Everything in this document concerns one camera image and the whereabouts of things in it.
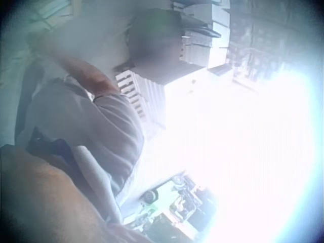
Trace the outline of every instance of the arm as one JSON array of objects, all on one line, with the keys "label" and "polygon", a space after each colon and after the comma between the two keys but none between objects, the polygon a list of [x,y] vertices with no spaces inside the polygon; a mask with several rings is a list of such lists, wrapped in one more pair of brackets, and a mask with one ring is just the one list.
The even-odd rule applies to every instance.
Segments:
[{"label": "arm", "polygon": [[33,49],[61,66],[95,96],[107,92],[120,93],[119,88],[103,72],[86,61],[65,54],[55,45],[49,34],[32,35],[29,37],[29,44]]},{"label": "arm", "polygon": [[92,154],[84,146],[72,148],[74,159],[83,176],[107,209],[113,223],[122,224],[123,218],[111,190],[110,179]]}]

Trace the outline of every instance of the person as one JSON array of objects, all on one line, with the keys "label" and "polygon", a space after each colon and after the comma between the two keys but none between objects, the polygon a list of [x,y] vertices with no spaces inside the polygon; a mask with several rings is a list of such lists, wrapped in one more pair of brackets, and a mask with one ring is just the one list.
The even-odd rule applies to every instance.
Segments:
[{"label": "person", "polygon": [[[91,157],[83,146],[72,150]],[[0,242],[153,243],[120,224],[106,224],[59,158],[40,146],[33,152],[13,145],[0,148]]]},{"label": "person", "polygon": [[[119,207],[131,190],[145,142],[135,109],[105,74],[60,50],[47,32],[31,35],[29,44],[69,77],[56,78],[35,94],[26,107],[26,118],[18,116],[24,124],[16,144],[27,147],[37,129],[49,141],[61,139],[72,148],[84,146],[105,173],[110,219],[122,223]],[[88,171],[88,179],[97,176]]]}]

